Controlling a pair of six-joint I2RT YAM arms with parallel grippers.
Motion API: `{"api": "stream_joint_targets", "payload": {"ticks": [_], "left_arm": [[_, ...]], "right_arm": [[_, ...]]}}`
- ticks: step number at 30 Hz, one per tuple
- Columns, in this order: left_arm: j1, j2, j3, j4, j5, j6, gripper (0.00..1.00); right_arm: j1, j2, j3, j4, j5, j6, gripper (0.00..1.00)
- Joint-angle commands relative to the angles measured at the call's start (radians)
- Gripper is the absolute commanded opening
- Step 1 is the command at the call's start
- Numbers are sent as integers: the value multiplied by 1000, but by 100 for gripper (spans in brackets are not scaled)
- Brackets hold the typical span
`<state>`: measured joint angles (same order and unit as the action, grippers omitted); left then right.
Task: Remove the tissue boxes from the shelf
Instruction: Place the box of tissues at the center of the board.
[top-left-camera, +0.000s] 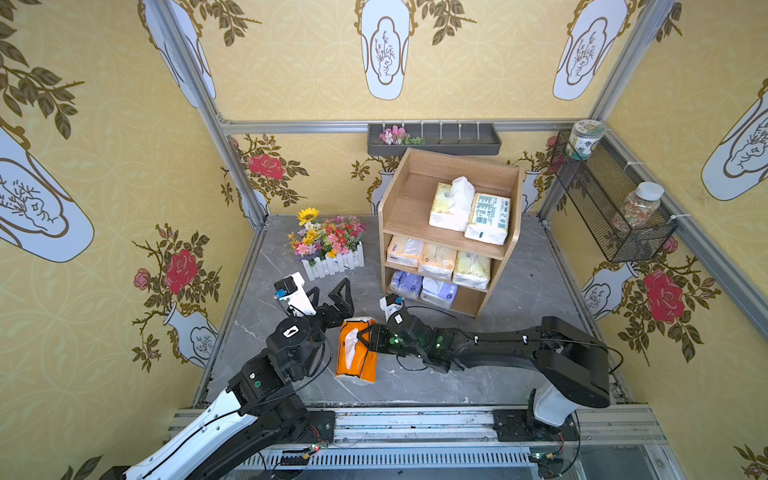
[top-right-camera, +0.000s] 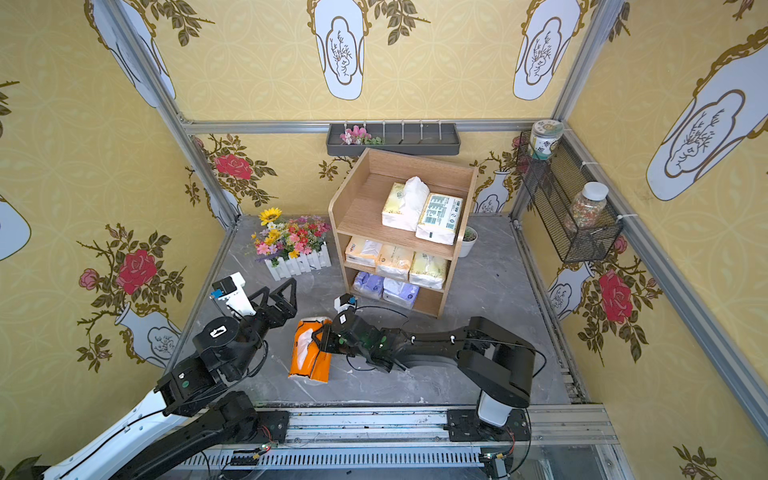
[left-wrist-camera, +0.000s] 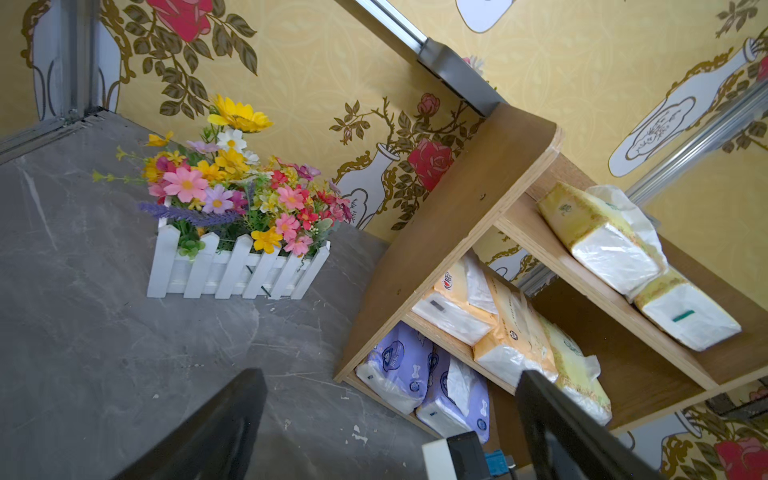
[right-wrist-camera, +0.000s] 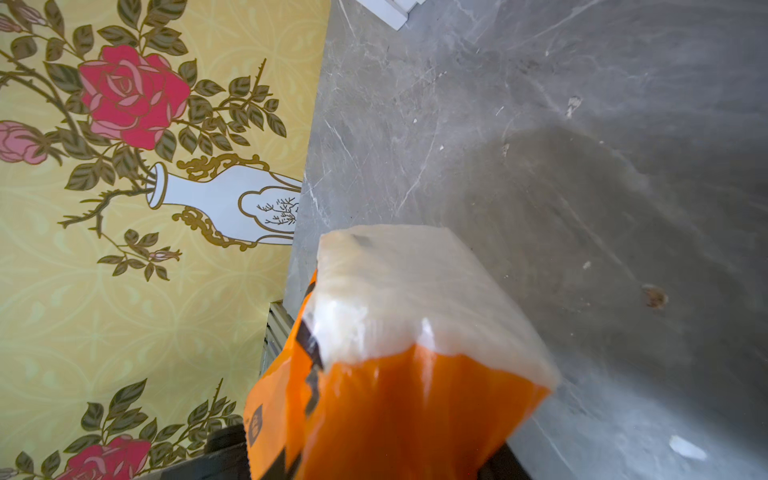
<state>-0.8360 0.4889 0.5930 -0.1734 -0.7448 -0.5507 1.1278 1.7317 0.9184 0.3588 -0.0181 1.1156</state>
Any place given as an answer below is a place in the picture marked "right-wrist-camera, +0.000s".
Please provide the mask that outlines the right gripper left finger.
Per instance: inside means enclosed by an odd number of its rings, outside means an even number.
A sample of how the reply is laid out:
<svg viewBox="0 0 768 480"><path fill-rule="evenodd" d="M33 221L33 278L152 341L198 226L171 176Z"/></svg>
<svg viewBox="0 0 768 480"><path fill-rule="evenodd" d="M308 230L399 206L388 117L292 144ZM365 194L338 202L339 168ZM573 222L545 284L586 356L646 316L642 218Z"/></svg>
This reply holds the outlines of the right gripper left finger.
<svg viewBox="0 0 768 480"><path fill-rule="evenodd" d="M249 480L246 433L242 424L213 432L203 455L139 476L143 480Z"/></svg>

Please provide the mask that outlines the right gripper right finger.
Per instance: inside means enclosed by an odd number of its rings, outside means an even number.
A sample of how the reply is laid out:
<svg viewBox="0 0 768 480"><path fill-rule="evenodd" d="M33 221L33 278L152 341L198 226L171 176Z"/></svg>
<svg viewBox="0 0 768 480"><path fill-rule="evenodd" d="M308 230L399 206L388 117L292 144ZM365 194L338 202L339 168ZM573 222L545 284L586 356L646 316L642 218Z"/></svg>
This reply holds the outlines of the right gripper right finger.
<svg viewBox="0 0 768 480"><path fill-rule="evenodd" d="M478 470L478 480L531 480L507 443L504 443Z"/></svg>

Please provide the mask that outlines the orange tissue pack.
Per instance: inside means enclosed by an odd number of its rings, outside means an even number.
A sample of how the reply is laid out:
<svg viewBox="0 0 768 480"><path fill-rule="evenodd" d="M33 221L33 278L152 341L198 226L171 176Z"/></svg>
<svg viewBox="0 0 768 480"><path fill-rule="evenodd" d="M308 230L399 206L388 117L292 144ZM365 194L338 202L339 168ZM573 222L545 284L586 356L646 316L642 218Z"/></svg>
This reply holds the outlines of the orange tissue pack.
<svg viewBox="0 0 768 480"><path fill-rule="evenodd" d="M533 324L450 230L332 231L248 395L250 475L477 479L560 379Z"/></svg>

